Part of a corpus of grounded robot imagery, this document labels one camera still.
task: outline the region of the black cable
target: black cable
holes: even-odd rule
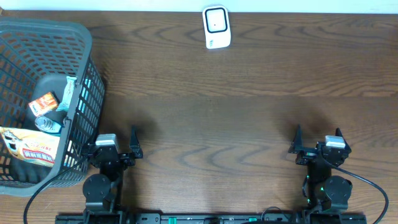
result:
[[[359,179],[359,180],[362,180],[363,182],[368,183],[369,185],[371,185],[371,186],[373,186],[374,188],[378,189],[378,190],[383,194],[384,200],[385,200],[384,209],[383,209],[383,211],[381,212],[381,214],[379,215],[379,217],[376,219],[376,221],[374,221],[373,224],[379,223],[379,222],[383,219],[383,217],[384,217],[384,215],[386,214],[387,209],[388,209],[389,200],[388,200],[388,196],[387,196],[386,192],[385,192],[380,186],[378,186],[377,184],[371,182],[370,180],[365,179],[365,178],[361,177],[360,175],[353,174],[353,173],[350,172],[350,171],[347,171],[347,170],[344,170],[344,169],[342,169],[342,168],[339,168],[339,167],[337,167],[337,166],[331,164],[330,162],[328,162],[328,161],[323,157],[323,151],[322,151],[322,149],[321,149],[321,152],[320,152],[320,156],[321,156],[321,158],[325,161],[325,163],[326,163],[328,166],[330,166],[331,168],[333,168],[333,169],[335,169],[335,170],[338,170],[338,171],[340,171],[340,172],[342,172],[342,173],[344,173],[344,174],[348,174],[348,175],[350,175],[350,176],[352,176],[352,177],[355,177],[355,178],[357,178],[357,179]]]
[[[51,184],[53,181],[57,180],[59,176],[66,174],[67,172],[71,171],[72,169],[76,168],[78,165],[82,164],[85,160],[87,160],[87,157],[83,157],[80,159],[75,165],[71,166],[70,168],[64,170],[63,172],[57,174],[55,177],[51,178],[48,180],[46,183],[44,183],[39,189],[36,190],[36,192],[32,195],[30,200],[27,202],[25,211],[24,211],[24,224],[27,224],[27,211],[29,210],[30,205],[32,204],[33,200],[36,198],[36,196],[44,189],[46,186]]]
[[[280,208],[278,208],[278,207],[276,207],[276,206],[271,206],[271,207],[268,207],[267,209],[265,209],[263,212],[262,212],[262,214],[261,214],[261,221],[264,221],[264,215],[270,210],[270,209],[273,209],[273,208],[276,208],[276,209],[278,209],[280,212],[281,212],[281,214],[283,215],[283,216],[285,216],[285,218],[287,219],[287,221],[289,222],[290,221],[290,219],[285,215],[285,213],[284,213],[284,211],[282,211],[282,209],[280,209]]]

